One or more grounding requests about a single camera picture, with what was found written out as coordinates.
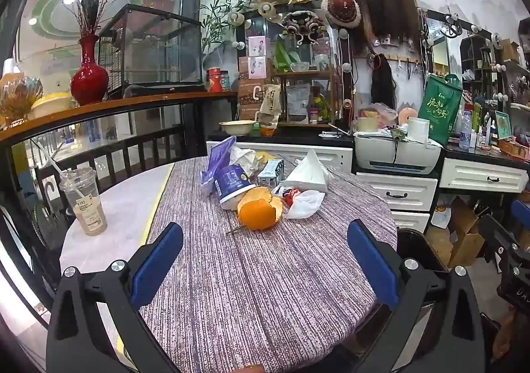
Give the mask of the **white face mask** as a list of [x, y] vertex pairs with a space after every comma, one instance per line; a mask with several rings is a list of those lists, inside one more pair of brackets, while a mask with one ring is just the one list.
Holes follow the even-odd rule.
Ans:
[[329, 176], [326, 173], [326, 168], [313, 150], [307, 152], [306, 156], [282, 182], [286, 187], [300, 191], [313, 190], [321, 193], [327, 192], [328, 183]]

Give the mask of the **black trash bin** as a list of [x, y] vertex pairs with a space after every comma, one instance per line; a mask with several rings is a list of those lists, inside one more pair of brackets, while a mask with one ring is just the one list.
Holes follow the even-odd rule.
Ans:
[[418, 231], [399, 229], [397, 231], [396, 251], [403, 260], [414, 259], [425, 270], [432, 272], [446, 272], [448, 270], [423, 234]]

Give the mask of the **purple plastic pouch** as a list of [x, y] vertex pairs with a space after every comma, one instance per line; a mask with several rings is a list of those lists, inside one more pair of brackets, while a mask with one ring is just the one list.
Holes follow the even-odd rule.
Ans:
[[208, 154], [207, 168], [200, 171], [200, 191], [210, 196], [214, 188], [217, 172], [230, 164], [231, 149], [236, 143], [236, 136], [230, 136], [211, 147]]

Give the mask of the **blue paper cup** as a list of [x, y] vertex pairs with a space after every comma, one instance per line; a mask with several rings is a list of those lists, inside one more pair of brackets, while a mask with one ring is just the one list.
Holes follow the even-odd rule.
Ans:
[[239, 201], [256, 184], [250, 181], [240, 165], [228, 165], [217, 171], [214, 186], [221, 208], [236, 211]]

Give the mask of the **orange peel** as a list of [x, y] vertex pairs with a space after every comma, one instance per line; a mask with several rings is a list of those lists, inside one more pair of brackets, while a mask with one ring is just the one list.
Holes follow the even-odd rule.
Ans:
[[283, 203], [267, 187], [254, 187], [237, 205], [237, 217], [243, 227], [261, 231], [276, 225], [283, 213]]

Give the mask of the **red ceramic vase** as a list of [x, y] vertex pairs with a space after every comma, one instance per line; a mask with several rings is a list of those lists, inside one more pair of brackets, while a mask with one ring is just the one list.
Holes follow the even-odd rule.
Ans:
[[95, 61], [96, 34], [79, 40], [81, 46], [81, 68], [70, 80], [70, 93], [80, 106], [101, 103], [109, 84], [107, 70]]

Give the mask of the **glass terrarium cage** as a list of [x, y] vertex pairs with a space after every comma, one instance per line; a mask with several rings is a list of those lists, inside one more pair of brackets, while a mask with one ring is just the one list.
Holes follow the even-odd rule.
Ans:
[[201, 25], [192, 18], [127, 4], [101, 28], [98, 64], [107, 70], [107, 97], [128, 88], [144, 93], [203, 89]]

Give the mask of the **white printer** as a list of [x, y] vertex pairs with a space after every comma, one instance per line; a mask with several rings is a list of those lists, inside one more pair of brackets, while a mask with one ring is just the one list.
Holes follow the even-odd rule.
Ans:
[[442, 146], [431, 139], [394, 139], [390, 132], [357, 132], [357, 166], [373, 171], [426, 175], [435, 168]]

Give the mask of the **plastic iced coffee cup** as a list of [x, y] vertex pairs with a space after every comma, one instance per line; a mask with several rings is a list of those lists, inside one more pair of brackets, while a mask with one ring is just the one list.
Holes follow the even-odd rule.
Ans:
[[97, 236], [107, 228], [99, 194], [97, 171], [91, 164], [82, 164], [74, 169], [62, 169], [58, 162], [47, 155], [47, 159], [59, 177], [58, 188], [83, 232]]

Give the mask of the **cream bowl on counter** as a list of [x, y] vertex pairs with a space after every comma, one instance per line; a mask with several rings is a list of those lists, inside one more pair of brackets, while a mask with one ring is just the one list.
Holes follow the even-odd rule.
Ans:
[[229, 122], [220, 122], [219, 126], [229, 136], [246, 136], [254, 128], [254, 120], [238, 120]]

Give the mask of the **white red plastic bag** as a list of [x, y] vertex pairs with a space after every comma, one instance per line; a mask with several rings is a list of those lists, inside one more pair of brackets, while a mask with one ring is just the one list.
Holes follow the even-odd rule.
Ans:
[[325, 193], [316, 190], [301, 191], [295, 187], [279, 185], [272, 194], [282, 199], [288, 210], [288, 219], [305, 219], [315, 214], [323, 203]]

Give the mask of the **white desk drawer right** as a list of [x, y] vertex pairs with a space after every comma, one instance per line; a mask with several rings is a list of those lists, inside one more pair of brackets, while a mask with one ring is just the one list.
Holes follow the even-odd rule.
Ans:
[[445, 158], [440, 188], [495, 193], [522, 193], [529, 177], [524, 169]]

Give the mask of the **purple striped tablecloth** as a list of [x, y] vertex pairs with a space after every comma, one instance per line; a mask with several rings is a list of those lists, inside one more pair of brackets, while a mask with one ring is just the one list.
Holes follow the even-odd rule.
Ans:
[[319, 361], [375, 306], [347, 229], [360, 219], [375, 238], [396, 245], [388, 204], [356, 175], [333, 170], [312, 217], [253, 232], [240, 229], [217, 196], [200, 192], [206, 165], [204, 157], [177, 162], [167, 179], [149, 236], [177, 223], [183, 249], [141, 309], [145, 323], [183, 372], [252, 364], [289, 372]]

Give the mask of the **red tin can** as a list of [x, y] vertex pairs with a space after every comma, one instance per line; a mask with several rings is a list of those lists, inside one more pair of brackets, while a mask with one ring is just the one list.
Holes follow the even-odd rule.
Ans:
[[222, 73], [219, 67], [207, 70], [208, 91], [211, 93], [220, 93], [223, 91]]

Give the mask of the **green white tissue box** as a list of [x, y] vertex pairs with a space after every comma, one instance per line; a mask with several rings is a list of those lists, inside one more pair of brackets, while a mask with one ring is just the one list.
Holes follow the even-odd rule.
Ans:
[[284, 179], [284, 160], [281, 158], [270, 159], [257, 176], [259, 186], [276, 188]]

